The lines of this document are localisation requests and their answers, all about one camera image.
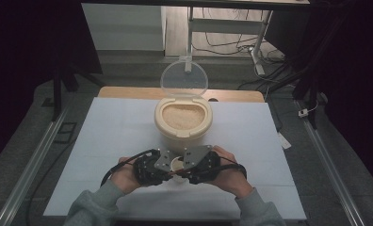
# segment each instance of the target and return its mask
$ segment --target sleeve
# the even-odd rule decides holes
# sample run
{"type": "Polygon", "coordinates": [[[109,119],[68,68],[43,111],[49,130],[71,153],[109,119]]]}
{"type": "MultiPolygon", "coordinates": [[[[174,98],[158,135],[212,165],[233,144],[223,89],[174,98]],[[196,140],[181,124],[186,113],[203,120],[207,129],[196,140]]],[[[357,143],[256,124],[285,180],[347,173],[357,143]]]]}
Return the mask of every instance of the sleeve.
{"type": "Polygon", "coordinates": [[[110,225],[118,213],[116,201],[122,196],[124,193],[110,180],[95,193],[85,190],[73,202],[64,225],[110,225]]]}
{"type": "Polygon", "coordinates": [[[286,225],[273,202],[264,202],[256,189],[243,199],[235,199],[241,211],[239,226],[286,225]]]}

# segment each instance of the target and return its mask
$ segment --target transparent lid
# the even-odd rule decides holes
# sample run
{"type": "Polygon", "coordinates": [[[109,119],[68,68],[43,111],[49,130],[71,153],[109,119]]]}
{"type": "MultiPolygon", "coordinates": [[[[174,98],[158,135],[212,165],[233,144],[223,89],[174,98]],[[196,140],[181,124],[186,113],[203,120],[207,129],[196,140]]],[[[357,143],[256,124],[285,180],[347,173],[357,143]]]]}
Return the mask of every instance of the transparent lid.
{"type": "Polygon", "coordinates": [[[207,90],[204,69],[190,59],[180,59],[163,72],[160,86],[168,95],[201,96],[207,90]]]}

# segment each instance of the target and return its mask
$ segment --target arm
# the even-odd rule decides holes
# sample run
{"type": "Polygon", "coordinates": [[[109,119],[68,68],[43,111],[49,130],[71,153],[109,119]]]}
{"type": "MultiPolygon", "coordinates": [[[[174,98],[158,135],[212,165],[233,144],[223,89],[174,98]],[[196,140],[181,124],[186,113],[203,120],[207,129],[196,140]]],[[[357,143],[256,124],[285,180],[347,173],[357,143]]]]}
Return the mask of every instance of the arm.
{"type": "Polygon", "coordinates": [[[83,191],[70,207],[64,225],[110,225],[111,220],[118,213],[117,199],[131,193],[138,187],[140,185],[134,176],[133,167],[125,165],[114,172],[110,180],[95,193],[87,190],[83,191]]]}
{"type": "MultiPolygon", "coordinates": [[[[236,162],[233,154],[219,146],[215,146],[213,151],[217,152],[220,157],[236,162]]],[[[230,163],[221,158],[221,165],[230,163]]],[[[285,225],[274,203],[263,202],[257,190],[237,169],[223,170],[210,184],[235,195],[235,201],[241,210],[240,226],[285,225]]]]}

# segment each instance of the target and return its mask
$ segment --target beige container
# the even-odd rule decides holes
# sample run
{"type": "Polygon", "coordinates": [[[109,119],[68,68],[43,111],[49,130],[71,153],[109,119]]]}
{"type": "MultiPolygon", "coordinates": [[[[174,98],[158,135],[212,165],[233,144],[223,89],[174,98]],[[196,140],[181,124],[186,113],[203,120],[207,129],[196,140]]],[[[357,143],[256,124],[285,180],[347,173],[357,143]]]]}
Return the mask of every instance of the beige container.
{"type": "Polygon", "coordinates": [[[166,148],[183,155],[185,148],[200,145],[213,121],[211,106],[201,96],[207,75],[194,62],[177,61],[163,72],[161,87],[168,95],[157,104],[154,122],[166,148]]]}

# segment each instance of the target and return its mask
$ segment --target gray sleeve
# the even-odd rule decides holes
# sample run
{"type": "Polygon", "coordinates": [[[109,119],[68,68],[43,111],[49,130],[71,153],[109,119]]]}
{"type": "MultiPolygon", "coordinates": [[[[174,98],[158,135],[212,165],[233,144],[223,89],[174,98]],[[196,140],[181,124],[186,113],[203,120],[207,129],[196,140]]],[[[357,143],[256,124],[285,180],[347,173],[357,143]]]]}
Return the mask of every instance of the gray sleeve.
{"type": "Polygon", "coordinates": [[[273,202],[263,202],[257,189],[243,199],[235,199],[240,208],[239,226],[285,225],[273,202]]]}
{"type": "Polygon", "coordinates": [[[110,225],[118,213],[116,201],[122,196],[124,193],[110,180],[95,193],[85,190],[73,202],[64,225],[110,225]]]}

